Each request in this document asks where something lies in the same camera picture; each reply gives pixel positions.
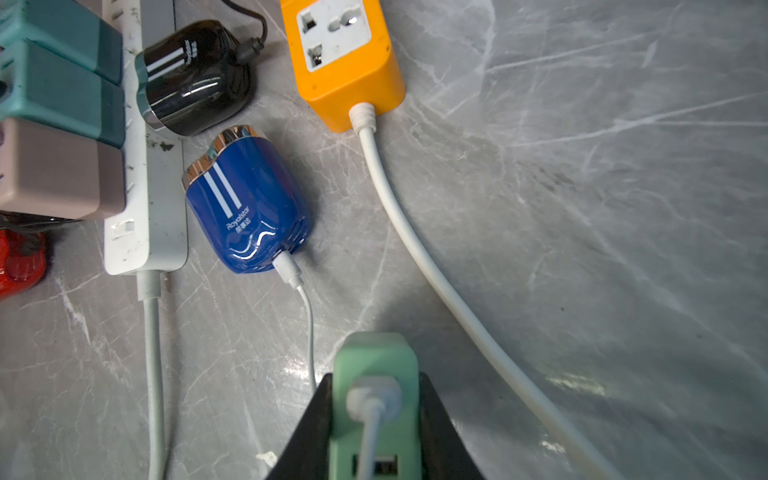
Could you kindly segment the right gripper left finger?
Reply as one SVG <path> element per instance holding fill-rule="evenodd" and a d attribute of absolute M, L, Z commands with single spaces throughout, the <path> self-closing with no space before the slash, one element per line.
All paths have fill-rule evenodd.
<path fill-rule="evenodd" d="M 331 373 L 318 384 L 303 416 L 267 480 L 329 478 L 328 449 L 333 421 Z"/>

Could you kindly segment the light green charger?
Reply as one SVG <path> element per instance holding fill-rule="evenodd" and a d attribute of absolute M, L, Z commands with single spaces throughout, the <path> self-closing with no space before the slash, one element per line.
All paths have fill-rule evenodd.
<path fill-rule="evenodd" d="M 397 333 L 349 335 L 334 360 L 331 479 L 420 479 L 418 360 Z"/>

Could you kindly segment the yellow power strip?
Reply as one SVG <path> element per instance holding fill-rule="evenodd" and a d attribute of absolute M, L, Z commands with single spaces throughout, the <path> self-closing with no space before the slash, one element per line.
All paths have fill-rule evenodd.
<path fill-rule="evenodd" d="M 397 108 L 406 85 L 378 0 L 282 1 L 298 93 L 334 133 L 352 128 L 349 111 L 370 103 Z"/>

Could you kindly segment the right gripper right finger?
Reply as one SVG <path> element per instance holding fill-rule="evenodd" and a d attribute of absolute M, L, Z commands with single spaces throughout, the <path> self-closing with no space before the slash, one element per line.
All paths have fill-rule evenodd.
<path fill-rule="evenodd" d="M 419 438 L 423 479 L 483 479 L 429 376 L 419 373 Z"/>

